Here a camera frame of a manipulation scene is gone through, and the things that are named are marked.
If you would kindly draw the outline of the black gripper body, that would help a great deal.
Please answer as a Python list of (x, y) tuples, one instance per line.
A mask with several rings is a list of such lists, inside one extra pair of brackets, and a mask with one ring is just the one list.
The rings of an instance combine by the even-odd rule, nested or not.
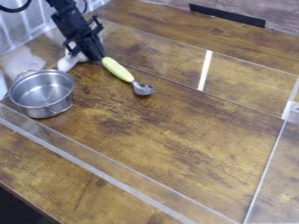
[(83, 53), (80, 50), (80, 41), (89, 38), (92, 31), (97, 34), (104, 29), (96, 16), (89, 20), (83, 17), (83, 14), (73, 0), (45, 0), (49, 6), (56, 10), (50, 15), (50, 19), (56, 24), (61, 35), (65, 38), (63, 46), (69, 51), (72, 56)]

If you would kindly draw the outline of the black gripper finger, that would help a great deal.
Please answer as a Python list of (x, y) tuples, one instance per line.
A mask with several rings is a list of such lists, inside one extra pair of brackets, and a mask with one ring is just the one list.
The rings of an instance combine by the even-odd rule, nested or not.
[(96, 31), (92, 31), (89, 37), (92, 38), (95, 44), (97, 45), (97, 52), (100, 54), (99, 59), (101, 60), (105, 56), (105, 51), (100, 42), (99, 33)]
[(79, 47), (89, 60), (99, 61), (99, 56), (100, 56), (99, 49), (92, 38), (84, 38), (79, 42)]

